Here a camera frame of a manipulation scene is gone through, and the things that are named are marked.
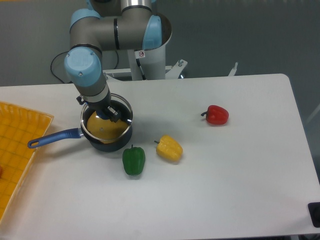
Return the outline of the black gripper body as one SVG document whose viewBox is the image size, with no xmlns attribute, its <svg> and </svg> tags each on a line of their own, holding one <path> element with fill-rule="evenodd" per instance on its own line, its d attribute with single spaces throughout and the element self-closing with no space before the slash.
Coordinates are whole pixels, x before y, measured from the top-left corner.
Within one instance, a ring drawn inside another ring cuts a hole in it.
<svg viewBox="0 0 320 240">
<path fill-rule="evenodd" d="M 106 115 L 106 109 L 108 106 L 111 105 L 111 96 L 107 95 L 104 99 L 98 101 L 98 102 L 89 102 L 86 101 L 86 103 L 89 108 L 93 109 L 96 111 L 96 114 L 100 118 L 107 118 Z"/>
</svg>

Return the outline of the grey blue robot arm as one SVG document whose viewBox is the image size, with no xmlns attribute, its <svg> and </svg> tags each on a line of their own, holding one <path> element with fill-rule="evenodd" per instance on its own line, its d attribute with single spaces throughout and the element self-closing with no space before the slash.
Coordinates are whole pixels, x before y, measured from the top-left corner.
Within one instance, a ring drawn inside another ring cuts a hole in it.
<svg viewBox="0 0 320 240">
<path fill-rule="evenodd" d="M 89 0 L 72 14 L 70 50 L 64 69 L 83 101 L 102 119 L 117 122 L 122 113 L 111 104 L 102 68 L 104 51 L 153 50 L 162 45 L 160 16 L 151 0 Z"/>
</svg>

